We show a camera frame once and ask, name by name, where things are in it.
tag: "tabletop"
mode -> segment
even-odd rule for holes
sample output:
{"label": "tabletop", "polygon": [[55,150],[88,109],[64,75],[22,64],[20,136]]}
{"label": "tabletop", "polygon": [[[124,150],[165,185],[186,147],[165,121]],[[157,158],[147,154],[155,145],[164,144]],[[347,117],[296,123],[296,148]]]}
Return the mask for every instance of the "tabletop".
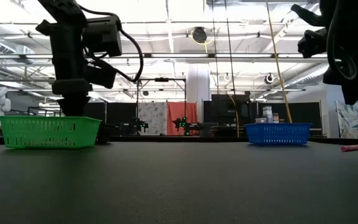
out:
{"label": "tabletop", "polygon": [[358,223],[358,151],[314,142],[0,146],[0,223]]}

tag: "plastic basket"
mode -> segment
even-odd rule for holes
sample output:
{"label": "plastic basket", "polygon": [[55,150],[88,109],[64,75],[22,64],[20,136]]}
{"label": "plastic basket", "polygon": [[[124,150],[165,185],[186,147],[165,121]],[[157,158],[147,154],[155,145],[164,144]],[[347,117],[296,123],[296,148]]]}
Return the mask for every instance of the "plastic basket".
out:
{"label": "plastic basket", "polygon": [[249,142],[260,145],[302,145],[308,142],[311,124],[247,124]]}
{"label": "plastic basket", "polygon": [[94,145],[100,120],[87,117],[2,116],[9,148],[71,148]]}

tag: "blue basket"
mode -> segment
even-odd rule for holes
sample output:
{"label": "blue basket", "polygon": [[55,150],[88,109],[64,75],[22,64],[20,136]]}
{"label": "blue basket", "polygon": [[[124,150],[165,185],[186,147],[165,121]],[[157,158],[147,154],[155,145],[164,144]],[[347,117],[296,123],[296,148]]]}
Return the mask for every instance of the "blue basket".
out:
{"label": "blue basket", "polygon": [[303,145],[308,142],[311,124],[247,124],[249,142],[260,145]]}

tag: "black cable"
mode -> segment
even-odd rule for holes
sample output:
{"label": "black cable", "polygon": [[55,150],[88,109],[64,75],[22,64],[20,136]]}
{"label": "black cable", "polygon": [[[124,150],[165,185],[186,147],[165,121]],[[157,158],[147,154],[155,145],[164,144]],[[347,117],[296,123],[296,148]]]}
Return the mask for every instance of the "black cable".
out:
{"label": "black cable", "polygon": [[236,87],[234,86],[234,72],[233,72],[233,57],[231,54],[231,40],[230,40],[230,28],[229,28],[229,18],[227,17],[227,0],[224,0],[224,8],[226,10],[226,24],[227,24],[227,37],[229,38],[229,53],[230,53],[230,64],[231,64],[231,80],[233,82],[233,92],[234,92],[234,101],[236,102]]}
{"label": "black cable", "polygon": [[[111,13],[111,12],[98,12],[98,11],[92,11],[92,10],[89,10],[81,5],[79,5],[77,3],[77,5],[80,7],[81,10],[85,11],[85,12],[88,12],[88,13],[91,13],[91,14],[96,14],[96,15],[102,15],[102,16],[116,16],[114,13]],[[115,68],[115,70],[117,71],[118,74],[122,75],[126,80],[130,81],[130,82],[137,82],[140,78],[140,76],[142,75],[142,72],[143,72],[143,66],[144,66],[144,59],[143,59],[143,53],[142,53],[142,49],[140,49],[140,46],[139,44],[136,42],[135,39],[133,39],[129,34],[127,34],[123,29],[122,29],[122,26],[118,26],[117,29],[126,37],[128,38],[134,45],[135,45],[135,48],[139,54],[139,60],[140,60],[140,67],[139,67],[139,70],[135,76],[135,78],[131,78],[129,76],[127,76],[124,72],[118,70]],[[87,51],[87,49],[84,47],[84,51],[85,51],[85,54],[92,58],[93,60],[101,60],[102,58],[104,58],[105,56],[107,56],[108,53],[105,53],[103,54],[102,56],[100,57],[96,57],[94,55],[93,52],[89,52]]]}
{"label": "black cable", "polygon": [[[336,33],[339,32],[339,21],[341,16],[341,11],[343,11],[343,1],[337,0],[336,7],[333,15],[333,19],[331,20],[331,24],[328,29],[327,36],[327,59],[328,64],[331,67],[331,70],[334,73],[341,74],[344,78],[348,80],[355,79],[357,75],[356,65],[353,61],[353,58],[341,47],[335,45]],[[349,74],[345,74],[342,69],[340,69],[335,61],[335,54],[342,60],[344,65],[348,66]]]}
{"label": "black cable", "polygon": [[216,32],[215,32],[215,15],[214,15],[214,1],[212,0],[212,26],[213,26],[213,32],[214,32],[214,50],[215,50],[215,62],[216,62],[216,87],[218,88],[217,92],[217,99],[216,103],[218,104],[216,108],[218,109],[218,126],[220,125],[219,122],[219,72],[218,72],[218,57],[216,54],[218,53],[218,50],[216,50]]}

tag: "marker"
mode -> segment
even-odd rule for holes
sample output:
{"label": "marker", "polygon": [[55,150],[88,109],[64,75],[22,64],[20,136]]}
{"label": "marker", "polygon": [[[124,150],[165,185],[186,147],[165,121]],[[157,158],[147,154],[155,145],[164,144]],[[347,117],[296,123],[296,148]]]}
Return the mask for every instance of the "marker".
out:
{"label": "marker", "polygon": [[341,147],[342,152],[351,152],[351,151],[357,151],[357,150],[358,150],[358,145],[342,146]]}

